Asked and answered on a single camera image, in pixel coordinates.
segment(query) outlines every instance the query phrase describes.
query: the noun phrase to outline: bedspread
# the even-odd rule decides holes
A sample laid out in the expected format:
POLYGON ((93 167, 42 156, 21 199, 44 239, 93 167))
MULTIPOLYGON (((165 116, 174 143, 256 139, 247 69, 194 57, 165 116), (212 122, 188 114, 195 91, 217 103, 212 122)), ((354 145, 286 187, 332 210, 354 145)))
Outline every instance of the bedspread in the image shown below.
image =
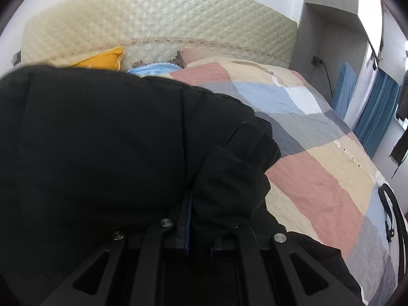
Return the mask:
POLYGON ((341 249, 363 298, 384 305, 397 285, 399 257, 378 197, 385 180, 325 99, 295 71, 228 57, 164 77, 231 95, 272 124, 282 157, 266 172, 269 212, 289 231, 341 249))

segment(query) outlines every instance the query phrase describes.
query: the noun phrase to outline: quilted headboard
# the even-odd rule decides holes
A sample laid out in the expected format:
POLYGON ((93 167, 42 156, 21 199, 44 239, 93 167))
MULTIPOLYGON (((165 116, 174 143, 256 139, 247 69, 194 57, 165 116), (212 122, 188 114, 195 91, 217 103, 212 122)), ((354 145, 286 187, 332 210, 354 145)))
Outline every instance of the quilted headboard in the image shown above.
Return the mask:
POLYGON ((21 53, 23 63, 61 64, 123 46, 126 69, 205 46, 288 67, 296 34, 296 22, 253 0, 65 0, 27 22, 21 53))

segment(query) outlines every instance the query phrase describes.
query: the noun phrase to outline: blue curtain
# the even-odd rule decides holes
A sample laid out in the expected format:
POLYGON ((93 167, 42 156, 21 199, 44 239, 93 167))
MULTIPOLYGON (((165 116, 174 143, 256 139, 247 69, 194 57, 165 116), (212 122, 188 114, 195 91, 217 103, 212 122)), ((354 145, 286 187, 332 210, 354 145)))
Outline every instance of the blue curtain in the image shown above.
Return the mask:
POLYGON ((354 133, 370 158, 373 158, 397 109, 399 85, 378 69, 373 90, 354 128, 354 133))
POLYGON ((346 115, 355 86, 356 74, 347 62, 343 62, 337 79, 336 91, 330 102, 331 108, 341 119, 344 119, 346 115))

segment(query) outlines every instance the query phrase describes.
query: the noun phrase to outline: yellow pillow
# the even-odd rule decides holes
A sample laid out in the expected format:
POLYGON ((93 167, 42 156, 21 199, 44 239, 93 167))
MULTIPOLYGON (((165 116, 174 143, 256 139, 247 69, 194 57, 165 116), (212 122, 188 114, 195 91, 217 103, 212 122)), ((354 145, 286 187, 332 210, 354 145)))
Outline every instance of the yellow pillow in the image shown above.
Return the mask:
POLYGON ((106 52, 98 55, 88 57, 85 60, 79 61, 70 65, 70 67, 80 67, 89 69, 107 69, 107 70, 120 70, 120 61, 124 56, 124 49, 121 46, 117 46, 106 52))

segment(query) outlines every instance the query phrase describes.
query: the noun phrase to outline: triangular cutout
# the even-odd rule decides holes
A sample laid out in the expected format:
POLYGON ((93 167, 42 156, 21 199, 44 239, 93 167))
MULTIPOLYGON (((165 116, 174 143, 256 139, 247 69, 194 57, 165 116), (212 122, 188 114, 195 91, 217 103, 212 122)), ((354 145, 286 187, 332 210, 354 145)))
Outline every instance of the triangular cutout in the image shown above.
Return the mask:
POLYGON ((95 295, 98 291, 105 272, 110 253, 105 250, 86 268, 86 270, 74 281, 72 287, 89 295, 95 295))
POLYGON ((299 276, 306 295, 310 296, 328 287, 327 281, 316 273, 297 253, 292 253, 290 259, 295 266, 297 276, 299 276))

